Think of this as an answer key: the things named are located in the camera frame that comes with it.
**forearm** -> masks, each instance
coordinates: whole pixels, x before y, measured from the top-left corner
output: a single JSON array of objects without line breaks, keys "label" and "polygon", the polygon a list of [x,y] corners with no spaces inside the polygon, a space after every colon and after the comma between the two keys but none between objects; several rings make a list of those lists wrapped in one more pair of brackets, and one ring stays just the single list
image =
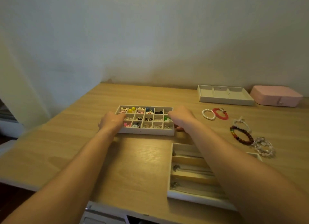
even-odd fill
[{"label": "forearm", "polygon": [[78,223],[113,136],[111,132],[99,131],[66,168],[15,210],[4,223]]},{"label": "forearm", "polygon": [[309,222],[307,194],[197,120],[186,128],[230,200],[252,223]]}]

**white jewelry tray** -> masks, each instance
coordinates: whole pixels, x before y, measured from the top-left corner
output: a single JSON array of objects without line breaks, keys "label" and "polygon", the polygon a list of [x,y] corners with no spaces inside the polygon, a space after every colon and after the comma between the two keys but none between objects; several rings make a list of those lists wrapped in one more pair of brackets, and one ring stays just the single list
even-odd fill
[{"label": "white jewelry tray", "polygon": [[[128,110],[132,107],[135,107],[134,113],[128,113]],[[150,108],[153,110],[153,114],[146,114],[146,111],[143,114],[137,114],[137,108]],[[122,127],[119,133],[126,134],[149,134],[149,135],[169,135],[173,136],[175,134],[175,126],[173,122],[164,122],[164,116],[167,116],[169,111],[172,111],[174,108],[172,107],[157,107],[157,106],[138,106],[138,105],[119,105],[115,114],[119,114],[120,109],[128,109],[126,111],[126,118],[132,117],[133,120],[124,120],[125,123],[131,124],[130,127]],[[140,122],[141,128],[132,127],[133,124]]]},{"label": "white jewelry tray", "polygon": [[[167,194],[169,198],[237,210],[195,145],[173,143],[171,148]],[[262,161],[259,154],[248,154]]]},{"label": "white jewelry tray", "polygon": [[242,87],[198,85],[200,102],[253,106],[254,99]]}]

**bracelet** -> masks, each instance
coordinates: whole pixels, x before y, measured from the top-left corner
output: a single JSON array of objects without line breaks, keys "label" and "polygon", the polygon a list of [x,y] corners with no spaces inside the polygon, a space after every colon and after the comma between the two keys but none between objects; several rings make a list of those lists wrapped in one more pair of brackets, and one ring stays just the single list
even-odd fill
[{"label": "bracelet", "polygon": [[[271,158],[275,157],[276,150],[273,148],[272,144],[268,142],[264,137],[257,137],[253,144],[254,149],[263,157]],[[263,149],[262,146],[268,146],[269,150]]]},{"label": "bracelet", "polygon": [[[205,116],[204,112],[212,112],[214,114],[214,117],[207,117],[207,116]],[[214,111],[212,111],[211,109],[204,109],[202,111],[202,115],[203,115],[203,117],[205,117],[206,119],[211,120],[211,121],[216,119],[216,115],[215,115]]]},{"label": "bracelet", "polygon": [[[240,132],[243,132],[245,135],[247,135],[247,137],[249,138],[249,141],[245,141],[245,140],[242,140],[241,138],[239,138],[239,137],[235,134],[234,130],[238,130],[238,131],[240,131]],[[244,145],[248,145],[248,146],[254,143],[253,137],[252,137],[246,130],[241,129],[241,128],[237,127],[237,126],[231,126],[231,127],[230,127],[230,131],[231,131],[233,137],[234,137],[238,142],[240,142],[240,143],[242,143],[242,144],[244,144]]]},{"label": "bracelet", "polygon": [[[221,112],[223,112],[224,115],[225,115],[225,117],[220,116],[220,115],[217,113],[218,110],[220,110]],[[216,115],[216,117],[218,117],[218,118],[221,119],[221,120],[227,120],[227,119],[229,118],[229,116],[227,115],[227,112],[224,111],[223,108],[221,108],[221,109],[220,109],[220,108],[214,108],[214,109],[213,109],[213,112],[214,112],[214,114]]]},{"label": "bracelet", "polygon": [[237,125],[236,125],[237,122],[238,122],[238,123],[243,123],[243,124],[247,127],[247,131],[248,131],[249,133],[252,132],[252,130],[250,129],[250,127],[248,126],[248,124],[245,123],[245,119],[243,119],[242,116],[241,116],[239,119],[234,119],[233,125],[236,126],[236,127],[237,127]]}]

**wood grain surface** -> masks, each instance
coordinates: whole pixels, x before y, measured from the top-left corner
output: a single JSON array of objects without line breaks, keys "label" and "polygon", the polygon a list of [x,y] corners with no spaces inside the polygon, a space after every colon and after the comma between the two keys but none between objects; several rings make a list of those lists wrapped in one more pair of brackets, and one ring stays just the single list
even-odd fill
[{"label": "wood grain surface", "polygon": [[[201,103],[197,90],[99,84],[40,128],[17,140],[0,158],[0,181],[39,189],[56,175],[98,130],[97,122],[120,105],[185,105],[204,124],[243,151],[230,126],[243,116],[253,130],[275,147],[274,159],[263,159],[309,192],[309,99],[296,108]],[[224,108],[229,120],[209,121],[203,109]],[[237,212],[167,199],[172,143],[192,144],[185,132],[175,136],[117,134],[91,200],[178,223],[242,223]]]}]

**brown beaded bracelet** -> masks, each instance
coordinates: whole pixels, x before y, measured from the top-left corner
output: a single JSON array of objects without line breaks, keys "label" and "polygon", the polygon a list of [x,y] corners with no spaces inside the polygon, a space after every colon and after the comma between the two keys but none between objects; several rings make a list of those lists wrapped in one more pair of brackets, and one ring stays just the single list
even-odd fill
[{"label": "brown beaded bracelet", "polygon": [[[248,133],[248,131],[244,130],[244,129],[241,129],[241,128],[238,128],[237,126],[231,126],[230,127],[230,130],[231,130],[231,133],[233,135],[233,137],[240,143],[242,144],[245,144],[245,145],[251,145],[253,144],[254,140],[253,140],[253,137]],[[238,130],[240,132],[243,132],[245,135],[247,135],[247,137],[249,138],[249,141],[245,141],[245,140],[242,140],[241,138],[239,138],[234,130]]]}]

